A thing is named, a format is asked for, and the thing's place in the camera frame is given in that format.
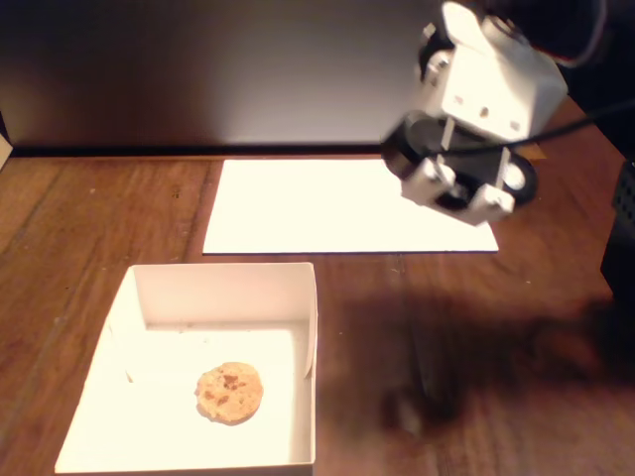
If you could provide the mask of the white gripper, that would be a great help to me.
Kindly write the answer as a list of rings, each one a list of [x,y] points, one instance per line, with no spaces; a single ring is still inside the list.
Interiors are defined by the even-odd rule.
[[[419,109],[452,118],[481,137],[502,142],[540,133],[568,94],[556,63],[531,48],[501,20],[480,20],[467,7],[446,1],[438,27],[450,45],[420,66]]]

